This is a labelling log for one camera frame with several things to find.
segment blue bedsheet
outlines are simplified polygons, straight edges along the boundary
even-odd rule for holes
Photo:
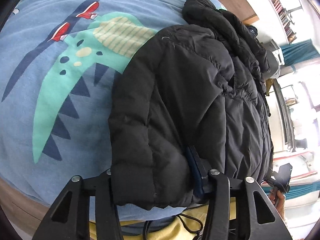
[[[0,33],[0,176],[50,205],[73,175],[110,168],[114,78],[157,31],[186,24],[185,1],[22,0]],[[118,207],[121,220],[182,210]]]

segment wooden floor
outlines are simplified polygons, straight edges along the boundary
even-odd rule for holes
[[[0,178],[0,205],[7,218],[22,231],[33,236],[48,207],[35,202]]]

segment black cable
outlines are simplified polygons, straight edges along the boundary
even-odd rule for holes
[[[149,228],[150,228],[152,222],[153,222],[153,220],[148,220],[148,221],[144,222],[143,229],[142,229],[143,240],[148,240],[147,234],[148,234],[148,231],[149,231]]]
[[[207,205],[209,205],[209,202],[207,202],[205,204],[197,204],[195,206],[187,207],[185,210],[192,210],[192,209],[203,207],[203,206],[207,206]]]
[[[186,214],[179,214],[177,215],[177,217],[181,220],[182,224],[183,224],[183,227],[189,232],[189,233],[192,233],[192,234],[196,234],[197,237],[199,237],[202,233],[202,230],[203,230],[203,223],[201,220],[199,220],[198,218],[194,218],[194,217],[191,217],[191,216],[188,216]],[[185,217],[185,218],[188,218],[188,219],[191,219],[191,220],[194,220],[196,222],[198,222],[200,224],[200,229],[199,230],[196,230],[196,231],[193,231],[191,230],[187,225],[186,223],[183,221],[182,217]],[[143,225],[143,229],[142,229],[142,238],[143,240],[148,240],[148,231],[149,231],[149,228],[151,226],[151,223],[153,222],[153,220],[148,220],[144,223]]]
[[[181,220],[181,223],[183,224],[183,227],[189,232],[189,233],[192,233],[192,234],[197,234],[197,236],[199,236],[202,232],[202,229],[203,229],[203,223],[201,220],[199,220],[198,218],[194,218],[194,217],[191,217],[191,216],[188,216],[186,214],[179,214],[177,215],[177,217]],[[200,224],[200,229],[197,230],[197,231],[193,231],[191,230],[190,228],[188,228],[188,226],[186,225],[186,223],[183,221],[182,217],[185,217],[185,218],[188,218],[188,219],[191,219],[191,220],[194,220],[194,221],[197,221],[199,224]]]

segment teal curtain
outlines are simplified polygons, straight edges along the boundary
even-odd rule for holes
[[[263,187],[262,189],[266,194],[269,194],[271,188]],[[287,194],[285,194],[285,199],[301,197],[317,190],[320,190],[320,181],[300,186],[291,186],[290,191]]]
[[[320,57],[311,40],[281,46],[286,66]]]

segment pile of clothes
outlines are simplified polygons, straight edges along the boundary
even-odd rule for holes
[[[115,83],[109,126],[118,205],[197,203],[189,145],[231,178],[260,183],[272,168],[266,50],[209,0],[187,0],[182,14],[189,25],[159,31]]]

